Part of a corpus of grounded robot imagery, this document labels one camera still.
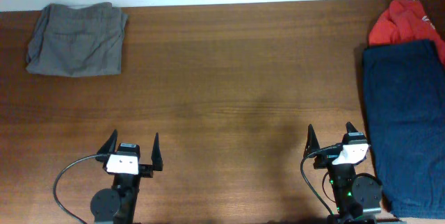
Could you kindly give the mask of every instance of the folded gray cloth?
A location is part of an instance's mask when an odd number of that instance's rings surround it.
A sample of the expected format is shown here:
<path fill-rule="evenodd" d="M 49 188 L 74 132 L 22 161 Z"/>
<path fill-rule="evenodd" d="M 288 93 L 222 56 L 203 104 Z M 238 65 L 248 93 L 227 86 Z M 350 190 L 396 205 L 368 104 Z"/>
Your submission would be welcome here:
<path fill-rule="evenodd" d="M 127 18 L 111 3 L 82 9 L 48 5 L 28 45 L 26 70 L 64 77 L 120 74 Z"/>

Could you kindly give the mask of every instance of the cloth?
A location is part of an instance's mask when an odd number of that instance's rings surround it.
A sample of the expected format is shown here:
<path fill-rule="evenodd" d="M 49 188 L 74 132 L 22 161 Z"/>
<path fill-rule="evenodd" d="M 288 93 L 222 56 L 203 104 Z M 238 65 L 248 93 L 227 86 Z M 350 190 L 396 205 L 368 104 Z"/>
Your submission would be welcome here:
<path fill-rule="evenodd" d="M 48 5 L 28 45 L 26 70 L 65 77 L 120 74 L 127 18 L 111 3 L 82 9 Z"/>
<path fill-rule="evenodd" d="M 397 217 L 445 218 L 445 71 L 429 40 L 365 50 L 375 170 Z"/>
<path fill-rule="evenodd" d="M 369 33 L 369 45 L 389 45 L 413 40 L 433 40 L 445 65 L 445 42 L 417 0 L 394 0 Z"/>

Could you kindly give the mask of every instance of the navy blue fabric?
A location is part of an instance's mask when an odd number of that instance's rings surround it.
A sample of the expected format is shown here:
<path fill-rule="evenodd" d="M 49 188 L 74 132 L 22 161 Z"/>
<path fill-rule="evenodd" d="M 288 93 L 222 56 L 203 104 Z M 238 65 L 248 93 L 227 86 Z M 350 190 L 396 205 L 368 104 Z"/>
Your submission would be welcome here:
<path fill-rule="evenodd" d="M 434 43 L 367 49 L 363 61 L 375 169 L 392 214 L 445 218 L 445 71 Z"/>

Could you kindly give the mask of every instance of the wood grain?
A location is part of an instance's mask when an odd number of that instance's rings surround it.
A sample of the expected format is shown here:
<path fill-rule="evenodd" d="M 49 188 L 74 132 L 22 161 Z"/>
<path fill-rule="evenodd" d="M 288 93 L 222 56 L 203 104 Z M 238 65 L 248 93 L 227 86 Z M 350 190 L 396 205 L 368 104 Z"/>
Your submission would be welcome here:
<path fill-rule="evenodd" d="M 444 35 L 445 0 L 422 1 Z M 28 74 L 39 13 L 0 13 L 0 222 L 75 223 L 55 204 L 53 180 L 115 128 L 145 163 L 160 134 L 164 171 L 141 182 L 136 222 L 325 218 L 299 169 L 307 125 L 322 146 L 339 142 L 348 121 L 364 129 L 357 67 L 389 2 L 126 8 L 122 74 L 80 79 Z M 321 192 L 324 172 L 305 168 Z M 372 173 L 371 160 L 359 171 Z M 87 161 L 58 193 L 92 223 L 90 199 L 112 179 Z"/>

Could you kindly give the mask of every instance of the cable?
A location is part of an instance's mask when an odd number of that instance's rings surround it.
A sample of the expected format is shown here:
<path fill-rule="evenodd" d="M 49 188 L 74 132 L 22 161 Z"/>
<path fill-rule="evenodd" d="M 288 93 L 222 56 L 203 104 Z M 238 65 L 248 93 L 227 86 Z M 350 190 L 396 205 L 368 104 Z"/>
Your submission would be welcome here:
<path fill-rule="evenodd" d="M 71 164 L 68 165 L 66 168 L 64 168 L 64 169 L 62 170 L 62 172 L 60 172 L 60 173 L 57 175 L 57 178 L 56 178 L 56 180 L 54 181 L 54 185 L 53 185 L 53 196 L 54 196 L 54 200 L 56 201 L 57 205 L 58 205 L 58 206 L 59 206 L 65 213 L 67 213 L 67 214 L 68 214 L 69 216 L 71 216 L 72 218 L 75 218 L 76 220 L 78 220 L 78 222 L 80 222 L 80 223 L 82 223 L 82 224 L 87 224 L 87 223 L 86 223 L 84 220 L 82 220 L 81 218 L 79 218 L 78 216 L 76 216 L 75 214 L 73 214 L 72 212 L 68 211 L 68 209 L 66 209 L 66 208 L 62 205 L 62 203 L 60 202 L 60 200 L 58 200 L 58 198 L 57 198 L 57 192 L 56 192 L 56 189 L 57 189 L 57 183 L 58 183 L 59 179 L 62 177 L 62 175 L 63 175 L 68 169 L 70 169 L 72 166 L 78 164 L 79 162 L 81 162 L 81 161 L 85 161 L 85 160 L 87 160 L 87 159 L 91 159 L 91 158 L 105 157 L 105 156 L 107 156 L 107 154 L 94 154 L 94 155 L 90 155 L 90 156 L 84 157 L 84 158 L 82 158 L 82 159 L 78 159 L 77 161 L 71 163 Z"/>
<path fill-rule="evenodd" d="M 329 174 L 329 172 L 326 172 L 326 173 L 325 173 L 325 176 L 323 176 L 323 181 L 321 182 L 321 187 L 323 188 L 323 192 L 325 193 L 326 198 L 328 198 L 330 201 L 332 201 L 333 203 L 335 203 L 335 200 L 333 200 L 333 199 L 331 199 L 329 196 L 327 196 L 327 193 L 326 193 L 326 190 L 325 190 L 325 180 L 326 180 L 326 177 L 327 177 L 328 174 Z"/>
<path fill-rule="evenodd" d="M 303 170 L 303 165 L 305 164 L 305 161 L 307 160 L 307 158 L 309 158 L 310 156 L 313 156 L 315 154 L 318 154 L 319 152 L 326 151 L 326 150 L 331 150 L 331 149 L 334 149 L 334 148 L 338 148 L 338 147 L 335 146 L 335 145 L 332 145 L 332 146 L 324 147 L 322 149 L 314 151 L 314 152 L 306 155 L 305 157 L 303 157 L 303 160 L 301 160 L 301 164 L 300 164 L 300 171 L 301 171 L 301 175 L 303 176 L 303 179 L 305 180 L 305 182 L 309 186 L 309 188 L 312 190 L 312 192 L 315 194 L 315 196 L 321 201 L 323 206 L 325 206 L 325 208 L 329 211 L 329 214 L 332 216 L 333 220 L 335 220 L 334 213 L 332 213 L 332 210 L 329 208 L 329 206 L 326 204 L 326 202 L 320 197 L 320 195 L 317 193 L 317 191 L 314 189 L 314 187 L 311 185 L 311 183 L 307 179 L 307 177 L 305 175 L 305 172 Z"/>

